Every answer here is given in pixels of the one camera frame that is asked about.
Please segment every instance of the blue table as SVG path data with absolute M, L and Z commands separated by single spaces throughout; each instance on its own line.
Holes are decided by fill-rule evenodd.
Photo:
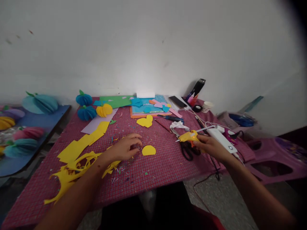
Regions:
M 25 116 L 16 123 L 16 126 L 42 127 L 46 135 L 38 140 L 38 146 L 33 150 L 32 154 L 20 158 L 4 156 L 3 159 L 0 160 L 0 177 L 6 177 L 17 173 L 30 163 L 31 159 L 34 159 L 43 146 L 48 143 L 56 129 L 59 128 L 61 121 L 68 114 L 70 107 L 70 105 L 61 105 L 58 110 L 51 115 L 31 113 L 22 107 L 16 108 L 26 113 Z

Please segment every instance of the yellow glue gun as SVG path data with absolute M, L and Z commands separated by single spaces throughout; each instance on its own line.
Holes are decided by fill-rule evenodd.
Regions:
M 190 141 L 192 147 L 193 145 L 193 141 L 199 141 L 197 139 L 197 132 L 195 130 L 191 130 L 191 132 L 187 132 L 185 134 L 182 134 L 181 136 L 178 137 L 179 141 L 181 142 L 185 142 L 185 141 Z

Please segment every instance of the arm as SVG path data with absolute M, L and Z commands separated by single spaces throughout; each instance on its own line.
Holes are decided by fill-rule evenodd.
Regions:
M 117 160 L 128 160 L 138 152 L 130 150 L 134 144 L 142 146 L 139 134 L 129 134 L 101 154 L 86 173 L 50 209 L 35 230 L 76 229 L 95 198 L 101 177 L 108 165 Z
M 216 139 L 198 135 L 195 146 L 228 170 L 259 229 L 294 229 L 294 216 Z

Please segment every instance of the hand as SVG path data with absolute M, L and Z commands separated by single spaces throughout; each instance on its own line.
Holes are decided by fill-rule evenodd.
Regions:
M 197 135 L 197 138 L 200 140 L 200 142 L 193 141 L 193 144 L 204 150 L 207 154 L 214 157 L 222 164 L 233 159 L 231 154 L 213 137 Z
M 129 134 L 105 151 L 102 155 L 110 156 L 112 161 L 128 160 L 138 152 L 138 148 L 131 149 L 132 145 L 139 144 L 140 146 L 143 146 L 140 138 L 142 137 L 139 134 Z

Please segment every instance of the table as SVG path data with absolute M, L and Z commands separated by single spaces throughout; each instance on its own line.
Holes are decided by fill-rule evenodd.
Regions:
M 180 111 L 185 120 L 185 125 L 190 129 L 199 129 L 195 115 L 188 111 Z M 205 121 L 218 122 L 211 113 L 199 113 Z M 156 118 L 168 126 L 171 121 L 164 118 Z M 100 153 L 105 151 L 112 144 L 113 139 L 121 139 L 129 133 L 139 133 L 143 139 L 143 145 L 152 145 L 156 148 L 156 155 L 143 156 L 138 154 L 129 161 L 121 162 L 124 172 L 119 174 L 114 171 L 102 180 L 100 189 L 93 202 L 91 210 L 102 208 L 118 200 L 140 194 L 156 187 L 175 183 L 189 178 L 215 172 L 214 166 L 207 154 L 195 156 L 189 162 L 182 156 L 180 144 L 174 134 L 162 128 L 155 120 L 149 128 L 142 127 L 136 123 L 136 119 L 130 118 L 129 107 L 119 108 L 113 120 L 117 122 L 109 125 L 106 134 L 88 146 L 83 152 L 94 151 Z M 89 122 L 81 121 L 75 114 L 67 125 L 60 138 L 54 144 L 40 167 L 33 174 L 31 180 L 17 199 L 16 203 L 8 213 L 3 222 L 2 229 L 10 229 L 21 226 L 32 226 L 37 224 L 53 204 L 44 205 L 44 199 L 51 199 L 56 196 L 60 184 L 57 178 L 49 180 L 51 174 L 57 172 L 64 163 L 59 162 L 57 155 L 73 140 L 79 140 L 84 134 L 80 131 Z M 244 155 L 246 161 L 255 158 L 253 151 L 243 142 L 236 148 Z
M 70 105 L 60 105 L 57 111 L 47 115 L 31 113 L 23 107 L 17 107 L 16 109 L 25 112 L 25 116 L 16 123 L 16 126 L 42 127 L 46 135 L 38 140 L 37 148 L 33 150 L 32 154 L 21 158 L 4 156 L 0 161 L 0 177 L 11 176 L 27 167 L 31 163 L 31 160 L 35 158 L 43 146 L 50 140 L 56 129 L 59 128 L 61 121 L 68 114 L 70 108 Z

